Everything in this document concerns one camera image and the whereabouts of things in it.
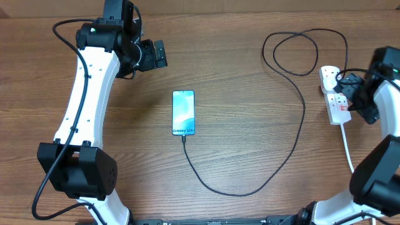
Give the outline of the teal Galaxy smartphone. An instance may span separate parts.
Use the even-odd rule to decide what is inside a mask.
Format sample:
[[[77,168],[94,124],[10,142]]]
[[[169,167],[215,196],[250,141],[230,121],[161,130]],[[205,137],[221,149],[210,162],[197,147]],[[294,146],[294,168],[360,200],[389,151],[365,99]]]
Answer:
[[[194,91],[174,91],[172,93],[172,134],[191,136],[195,132]]]

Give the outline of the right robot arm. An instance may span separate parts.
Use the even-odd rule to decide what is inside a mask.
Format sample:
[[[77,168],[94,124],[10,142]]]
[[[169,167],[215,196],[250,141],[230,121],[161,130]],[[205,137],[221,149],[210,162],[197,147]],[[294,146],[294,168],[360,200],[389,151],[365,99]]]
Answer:
[[[364,77],[358,68],[339,71],[326,94],[342,94],[368,124],[381,122],[381,142],[352,173],[348,189],[325,201],[314,201],[278,224],[354,224],[399,214],[399,49],[374,51]]]

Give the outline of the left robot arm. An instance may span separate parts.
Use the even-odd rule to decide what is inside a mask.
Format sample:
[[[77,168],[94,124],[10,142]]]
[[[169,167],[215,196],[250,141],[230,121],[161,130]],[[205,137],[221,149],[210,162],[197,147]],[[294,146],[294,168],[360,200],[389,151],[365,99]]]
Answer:
[[[143,22],[136,5],[106,0],[103,15],[82,19],[72,50],[76,78],[62,123],[37,158],[56,191],[85,207],[95,224],[134,224],[115,186],[116,161],[103,150],[103,124],[115,79],[167,66],[162,41],[142,39]]]

